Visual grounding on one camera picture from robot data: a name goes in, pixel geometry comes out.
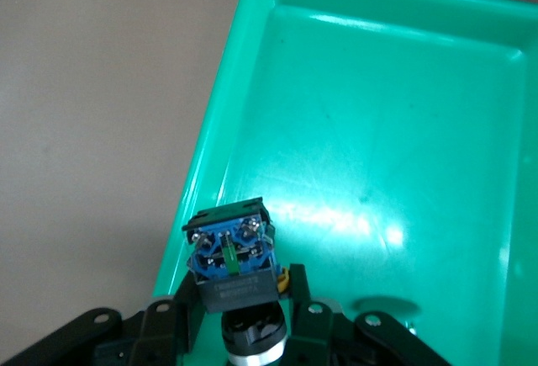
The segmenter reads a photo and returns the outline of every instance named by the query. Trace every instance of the green plastic tray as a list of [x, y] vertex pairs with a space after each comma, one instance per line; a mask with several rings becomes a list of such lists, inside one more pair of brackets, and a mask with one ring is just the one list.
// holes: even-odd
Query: green plastic tray
[[[455, 365], [538, 359], [538, 6], [240, 0], [155, 294], [195, 210], [263, 196], [283, 264]], [[219, 315], [185, 365], [222, 365]]]

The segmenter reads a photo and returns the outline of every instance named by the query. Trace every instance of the mounting hole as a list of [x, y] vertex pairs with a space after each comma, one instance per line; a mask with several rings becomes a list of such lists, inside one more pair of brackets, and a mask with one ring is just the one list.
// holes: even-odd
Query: mounting hole
[[323, 306], [320, 303], [312, 303], [309, 306], [309, 311], [312, 314], [321, 314], [323, 313]]
[[108, 315], [108, 313], [102, 313], [98, 315], [97, 317], [95, 317], [93, 319], [93, 322], [95, 322], [96, 324], [103, 324], [104, 322], [107, 322], [108, 320], [110, 320], [110, 316]]
[[160, 303], [155, 310], [157, 313], [164, 313], [170, 310], [170, 305], [168, 303]]
[[369, 326], [380, 326], [381, 325], [381, 320], [375, 314], [368, 314], [366, 317], [364, 317], [364, 321]]

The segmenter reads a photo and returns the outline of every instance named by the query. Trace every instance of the yellow component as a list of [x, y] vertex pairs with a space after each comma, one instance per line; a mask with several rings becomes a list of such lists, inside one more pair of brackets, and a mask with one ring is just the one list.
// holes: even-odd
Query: yellow component
[[282, 271], [282, 275], [278, 277], [278, 293], [284, 293], [289, 287], [289, 271], [284, 267], [282, 267]]

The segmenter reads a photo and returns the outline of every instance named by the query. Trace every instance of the metal screw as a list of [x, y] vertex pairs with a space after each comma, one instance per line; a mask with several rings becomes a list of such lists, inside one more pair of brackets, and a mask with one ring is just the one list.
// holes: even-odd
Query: metal screw
[[368, 314], [366, 317], [364, 317], [364, 321], [366, 321], [369, 326], [381, 325], [381, 320], [375, 314]]
[[320, 303], [312, 303], [309, 306], [309, 311], [312, 314], [321, 314], [323, 313], [323, 306]]
[[417, 330], [414, 328], [414, 324], [411, 321], [405, 322], [405, 327], [411, 332], [413, 335], [417, 335]]

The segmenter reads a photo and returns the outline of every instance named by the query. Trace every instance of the beige table surface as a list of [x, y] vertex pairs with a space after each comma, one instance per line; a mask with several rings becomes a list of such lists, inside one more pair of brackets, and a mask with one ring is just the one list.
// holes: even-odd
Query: beige table surface
[[0, 361], [150, 300], [236, 2], [0, 0]]

